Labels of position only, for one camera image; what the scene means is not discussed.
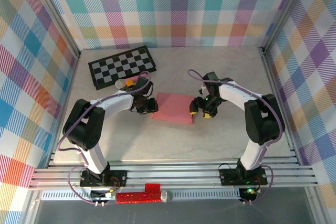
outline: pink block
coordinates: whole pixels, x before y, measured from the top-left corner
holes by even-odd
[[[193,100],[194,97],[190,95],[159,92],[157,95],[159,111],[153,113],[152,118],[192,124],[194,120],[189,113],[189,105]]]
[[[143,73],[143,74],[141,75],[141,77],[145,77],[145,78],[146,78],[146,76],[147,76],[146,73]],[[133,76],[133,77],[130,77],[130,78],[126,78],[126,79],[125,79],[125,82],[127,82],[127,81],[129,81],[129,80],[132,80],[133,82],[137,82],[137,81],[138,81],[138,78],[139,78],[139,76]]]

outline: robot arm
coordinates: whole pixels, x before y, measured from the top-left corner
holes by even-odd
[[[120,95],[127,91],[137,90],[144,86],[146,82],[146,78],[140,77],[136,85],[126,88],[126,90],[119,90],[116,92],[118,96],[101,102],[87,114],[85,117],[87,122],[81,121],[68,135],[70,143],[82,151],[88,164],[87,169],[97,182],[103,184],[103,173],[110,169],[110,165],[104,158],[98,143],[104,120],[122,110],[136,109],[139,114],[152,113],[158,110],[158,104],[155,99],[149,99],[153,90],[152,82],[140,92]],[[97,101],[99,100],[78,100],[65,123],[63,134],[68,131],[88,107]]]
[[[218,81],[219,79],[214,72],[211,72],[206,74],[203,80]],[[200,108],[203,111],[203,117],[213,118],[217,114],[217,107],[223,101],[230,101],[245,111],[246,131],[249,140],[244,154],[238,160],[237,175],[241,181],[247,180],[249,177],[254,179],[255,174],[260,174],[261,161],[269,144],[280,134],[279,125],[271,111],[260,100],[242,91],[235,81],[230,78],[219,81],[225,81],[232,85],[204,82],[199,91],[202,97],[195,98],[190,104],[190,113],[197,113]],[[274,95],[256,95],[263,98],[274,109],[280,118],[282,131],[285,130],[285,124]]]

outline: plaid wallpaper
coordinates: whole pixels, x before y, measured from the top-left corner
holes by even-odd
[[[40,0],[0,0],[0,223],[17,223],[75,58]]]
[[[261,44],[281,0],[54,0],[82,48]]]
[[[336,223],[336,0],[299,0],[271,60],[301,156]]]

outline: black and white checkerboard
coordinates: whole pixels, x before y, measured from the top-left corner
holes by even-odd
[[[114,85],[118,79],[156,71],[147,46],[138,47],[89,63],[93,84],[97,90]]]

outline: black mounting plate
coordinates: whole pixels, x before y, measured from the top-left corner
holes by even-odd
[[[264,169],[259,169],[258,173],[251,178],[246,178],[244,181],[239,179],[236,169],[220,169],[221,176],[220,184],[222,186],[258,186],[259,182],[256,176],[260,179],[261,185],[267,185],[267,177]]]
[[[118,182],[116,182],[116,179],[112,179],[112,177],[116,177],[120,181],[120,187],[126,186],[126,180],[127,180],[126,170],[105,170],[103,182],[99,183],[94,178],[92,178],[92,175],[90,175],[90,173],[86,169],[83,170],[81,173],[81,180],[80,180],[79,186],[81,187],[98,187],[98,186],[119,187]]]

